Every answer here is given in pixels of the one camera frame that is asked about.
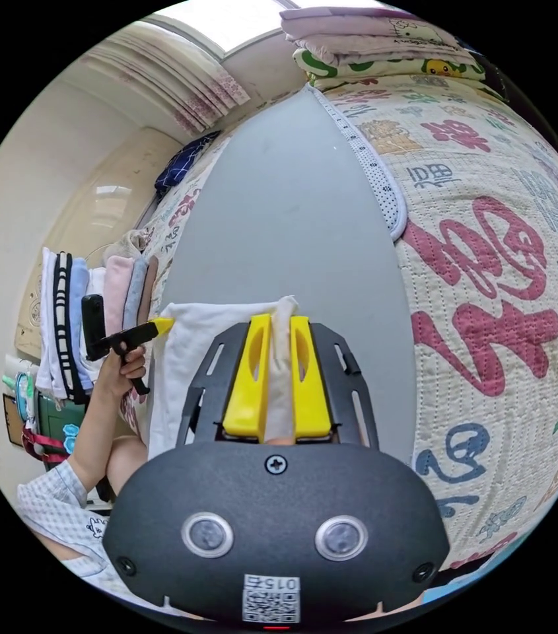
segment pink towel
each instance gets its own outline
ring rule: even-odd
[[[105,304],[105,332],[107,336],[122,330],[127,292],[133,274],[133,260],[112,256],[107,260],[102,298]]]

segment person's knee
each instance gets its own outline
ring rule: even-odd
[[[146,461],[147,447],[137,436],[120,436],[114,439],[107,463],[107,479],[116,495]]]

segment yellow tip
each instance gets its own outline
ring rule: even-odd
[[[173,328],[173,324],[175,323],[175,319],[166,319],[165,317],[156,317],[150,321],[158,329],[158,335],[163,335],[171,330],[171,328]]]

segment pink floral curtain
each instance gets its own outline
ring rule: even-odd
[[[224,67],[185,38],[135,22],[81,58],[169,112],[190,135],[215,125],[250,96]]]

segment blue towel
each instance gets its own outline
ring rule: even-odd
[[[83,258],[74,258],[72,260],[72,269],[69,276],[69,329],[70,340],[72,346],[72,356],[76,370],[79,374],[79,380],[83,386],[83,390],[92,390],[94,384],[89,378],[83,362],[81,361],[81,324],[83,315],[81,313],[81,300],[87,292],[89,284],[89,270]]]
[[[191,141],[168,162],[164,172],[158,176],[155,182],[158,200],[161,200],[171,187],[182,182],[200,152],[220,134],[221,132],[211,132],[199,139],[195,139],[195,141]]]
[[[125,299],[125,309],[122,314],[122,330],[134,328],[138,325],[138,308],[142,291],[145,287],[147,268],[149,267],[144,258],[138,258],[133,263],[133,273],[129,282],[129,290]]]

